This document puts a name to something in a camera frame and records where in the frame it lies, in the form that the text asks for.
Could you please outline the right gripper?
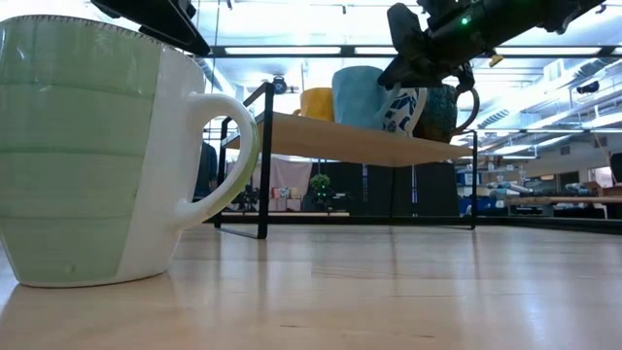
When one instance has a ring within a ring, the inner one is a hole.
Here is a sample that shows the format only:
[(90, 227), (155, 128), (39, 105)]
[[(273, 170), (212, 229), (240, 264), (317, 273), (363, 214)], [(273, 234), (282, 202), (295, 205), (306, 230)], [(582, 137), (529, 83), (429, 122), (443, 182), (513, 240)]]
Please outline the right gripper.
[(396, 56), (377, 79), (377, 84), (391, 89), (436, 88), (441, 85), (439, 63), (459, 66), (480, 55), (491, 57), (486, 29), (491, 11), (429, 11), (428, 49), (417, 15), (403, 3), (387, 11)]

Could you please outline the blue white floral mug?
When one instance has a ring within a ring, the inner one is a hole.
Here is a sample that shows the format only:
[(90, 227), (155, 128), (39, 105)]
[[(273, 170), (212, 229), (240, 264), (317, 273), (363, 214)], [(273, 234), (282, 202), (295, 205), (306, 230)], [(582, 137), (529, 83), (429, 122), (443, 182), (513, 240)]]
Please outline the blue white floral mug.
[(412, 137), (414, 128), (425, 109), (429, 90), (425, 87), (401, 88), (396, 85), (381, 107), (383, 130)]

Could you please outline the light blue mug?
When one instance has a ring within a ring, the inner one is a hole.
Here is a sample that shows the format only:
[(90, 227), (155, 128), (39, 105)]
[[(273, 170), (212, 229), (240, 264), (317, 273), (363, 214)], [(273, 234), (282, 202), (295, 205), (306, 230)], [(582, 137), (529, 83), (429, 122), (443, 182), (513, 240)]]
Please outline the light blue mug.
[(373, 66), (351, 66), (334, 73), (331, 89), (337, 123), (383, 130), (384, 116), (395, 98), (395, 90), (378, 84), (382, 73)]

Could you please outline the dark teal speckled mug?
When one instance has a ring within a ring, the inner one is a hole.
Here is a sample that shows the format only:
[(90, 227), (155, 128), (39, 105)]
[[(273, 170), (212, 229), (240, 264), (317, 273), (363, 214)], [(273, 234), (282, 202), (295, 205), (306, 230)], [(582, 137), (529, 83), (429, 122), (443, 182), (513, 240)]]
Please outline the dark teal speckled mug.
[(461, 93), (449, 85), (432, 87), (428, 92), (426, 105), (412, 135), (449, 144), (454, 136), (465, 131), (475, 121), (480, 108), (479, 94), (475, 88), (469, 90), (473, 97), (472, 110), (466, 121), (457, 125), (457, 101)]

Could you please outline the yellow mug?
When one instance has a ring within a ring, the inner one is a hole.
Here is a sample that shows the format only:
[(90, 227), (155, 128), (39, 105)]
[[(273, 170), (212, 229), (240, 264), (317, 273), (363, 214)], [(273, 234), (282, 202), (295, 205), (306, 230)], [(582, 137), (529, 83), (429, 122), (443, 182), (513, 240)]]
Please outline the yellow mug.
[(293, 111), (295, 116), (333, 122), (333, 96), (330, 87), (314, 87), (300, 95), (300, 107)]

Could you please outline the black light bar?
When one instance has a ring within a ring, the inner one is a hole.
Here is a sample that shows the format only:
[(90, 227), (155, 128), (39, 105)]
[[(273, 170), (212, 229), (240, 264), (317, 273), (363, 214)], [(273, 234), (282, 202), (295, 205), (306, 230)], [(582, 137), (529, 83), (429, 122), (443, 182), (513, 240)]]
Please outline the black light bar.
[[(622, 58), (622, 46), (501, 46), (494, 53), (508, 58)], [(213, 46), (209, 57), (393, 57), (397, 51), (387, 45), (317, 45), (317, 46)]]

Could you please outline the black panel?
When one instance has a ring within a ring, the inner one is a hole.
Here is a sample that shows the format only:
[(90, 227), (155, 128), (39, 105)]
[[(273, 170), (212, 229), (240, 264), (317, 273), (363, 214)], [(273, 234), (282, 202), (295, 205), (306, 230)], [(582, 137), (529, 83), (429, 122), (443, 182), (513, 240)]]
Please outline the black panel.
[(349, 162), (327, 166), (330, 186), (346, 196), (353, 216), (457, 217), (459, 196), (455, 166), (432, 162), (384, 167)]

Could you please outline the green and white mug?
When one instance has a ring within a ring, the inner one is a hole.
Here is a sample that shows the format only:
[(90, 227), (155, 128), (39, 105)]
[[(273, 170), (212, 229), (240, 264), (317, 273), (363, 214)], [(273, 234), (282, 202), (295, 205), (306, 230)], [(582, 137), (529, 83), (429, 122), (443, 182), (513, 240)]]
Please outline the green and white mug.
[[(78, 17), (0, 21), (0, 241), (19, 283), (67, 288), (163, 273), (184, 229), (223, 210), (259, 157), (254, 117), (199, 65)], [(193, 200), (203, 142), (217, 186)]]

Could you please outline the pink hanging cloth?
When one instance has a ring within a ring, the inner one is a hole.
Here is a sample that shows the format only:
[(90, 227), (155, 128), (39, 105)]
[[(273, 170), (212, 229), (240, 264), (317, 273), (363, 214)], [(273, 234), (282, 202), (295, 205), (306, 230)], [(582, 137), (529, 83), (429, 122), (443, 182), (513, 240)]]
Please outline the pink hanging cloth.
[(308, 190), (313, 164), (273, 157), (270, 163), (269, 196), (275, 198), (276, 190), (287, 188), (291, 197), (303, 198)]

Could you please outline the blue storage bins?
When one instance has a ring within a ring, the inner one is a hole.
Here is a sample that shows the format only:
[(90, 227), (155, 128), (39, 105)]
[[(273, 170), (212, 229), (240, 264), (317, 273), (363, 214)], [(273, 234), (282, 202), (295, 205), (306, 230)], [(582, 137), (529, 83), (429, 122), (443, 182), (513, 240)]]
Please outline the blue storage bins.
[[(468, 216), (471, 212), (471, 197), (461, 197), (458, 201), (459, 213), (461, 216)], [(476, 200), (477, 213), (479, 216), (497, 217), (506, 216), (507, 208), (503, 200), (497, 200), (490, 196), (478, 196)]]

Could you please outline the wooden background table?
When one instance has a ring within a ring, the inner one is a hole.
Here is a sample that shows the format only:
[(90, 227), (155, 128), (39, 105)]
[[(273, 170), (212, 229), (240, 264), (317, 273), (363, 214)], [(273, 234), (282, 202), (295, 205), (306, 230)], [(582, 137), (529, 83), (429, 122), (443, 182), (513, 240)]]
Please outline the wooden background table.
[(554, 215), (554, 206), (559, 203), (566, 204), (602, 204), (605, 206), (622, 206), (622, 196), (540, 196), (540, 197), (514, 197), (507, 199), (505, 207), (510, 216), (517, 213), (518, 206), (539, 206), (544, 217)]

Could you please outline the wooden shelf with black frame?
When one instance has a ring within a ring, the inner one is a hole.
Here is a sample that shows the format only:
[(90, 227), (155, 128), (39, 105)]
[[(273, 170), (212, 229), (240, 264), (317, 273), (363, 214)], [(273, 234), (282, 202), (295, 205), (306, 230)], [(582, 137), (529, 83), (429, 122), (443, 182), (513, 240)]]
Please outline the wooden shelf with black frame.
[(211, 220), (224, 232), (265, 239), (270, 225), (357, 225), (357, 226), (469, 226), (474, 228), (477, 214), (469, 219), (460, 217), (385, 217), (335, 216), (329, 213), (271, 214), (269, 212), (271, 156), (298, 156), (339, 160), (396, 169), (476, 156), (477, 152), (430, 140), (397, 138), (383, 131), (358, 128), (339, 123), (322, 122), (274, 111), (275, 86), (264, 83), (243, 101), (246, 107), (264, 100), (264, 110), (256, 117), (260, 128), (259, 209), (244, 215), (222, 211)]

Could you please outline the black metal table frame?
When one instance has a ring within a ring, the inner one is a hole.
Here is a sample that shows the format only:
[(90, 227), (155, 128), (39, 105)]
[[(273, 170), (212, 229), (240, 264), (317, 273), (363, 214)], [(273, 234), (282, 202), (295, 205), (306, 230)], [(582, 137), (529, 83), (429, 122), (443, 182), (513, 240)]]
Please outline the black metal table frame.
[(352, 225), (408, 227), (476, 227), (499, 226), (583, 231), (622, 235), (622, 220), (574, 219), (548, 217), (371, 217), (346, 216), (344, 213), (271, 213), (269, 225)]

